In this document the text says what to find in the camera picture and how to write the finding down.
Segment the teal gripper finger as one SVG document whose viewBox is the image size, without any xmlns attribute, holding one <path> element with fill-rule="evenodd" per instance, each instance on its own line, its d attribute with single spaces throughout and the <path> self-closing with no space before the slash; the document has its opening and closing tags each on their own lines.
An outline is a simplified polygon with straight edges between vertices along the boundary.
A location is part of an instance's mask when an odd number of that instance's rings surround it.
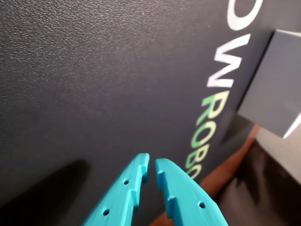
<svg viewBox="0 0 301 226">
<path fill-rule="evenodd" d="M 130 226 L 134 211 L 139 210 L 142 184 L 148 179 L 149 160 L 147 153 L 132 159 L 82 225 Z"/>
<path fill-rule="evenodd" d="M 175 226 L 226 226 L 218 205 L 169 159 L 155 160 L 158 189 L 163 191 L 167 218 Z"/>
</svg>

